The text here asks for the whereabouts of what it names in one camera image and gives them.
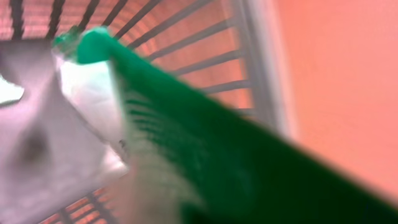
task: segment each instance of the wire cage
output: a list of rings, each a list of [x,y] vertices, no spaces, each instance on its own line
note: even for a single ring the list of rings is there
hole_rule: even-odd
[[[81,30],[107,26],[114,38],[154,65],[244,118],[277,129],[272,106],[267,107],[271,92],[256,65],[261,60],[250,59],[258,52],[249,40],[253,30],[248,30],[244,1],[4,0],[0,5],[0,40],[53,39],[75,25]],[[92,220],[83,218],[92,212],[71,217],[65,207],[43,223],[115,222],[102,209]]]
[[[130,205],[138,206],[125,208],[138,214],[134,223],[397,221],[395,212],[378,199],[241,119],[255,120],[273,131],[280,128],[247,0],[1,4],[3,40],[52,39],[74,25],[81,30],[108,26],[113,34],[109,39],[120,40],[141,56],[124,51],[146,72],[132,77],[138,82],[121,90],[127,120],[138,133],[131,137],[136,169],[128,174],[135,175],[131,189],[138,192]],[[158,81],[139,83],[140,78]],[[176,91],[173,99],[165,96],[166,86],[169,93],[174,88],[181,98],[194,102],[181,106],[184,100]],[[43,223],[116,223],[118,214],[105,195],[90,193],[48,214]]]

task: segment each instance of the green plastic object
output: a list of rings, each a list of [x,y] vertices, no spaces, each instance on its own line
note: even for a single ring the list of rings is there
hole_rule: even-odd
[[[183,223],[398,223],[386,203],[151,65],[105,28],[83,34],[76,58],[112,61],[130,134],[144,138],[147,153],[167,161],[198,197],[180,197]],[[135,161],[148,156],[140,141],[127,138]],[[137,181],[184,193],[178,181],[142,173]]]

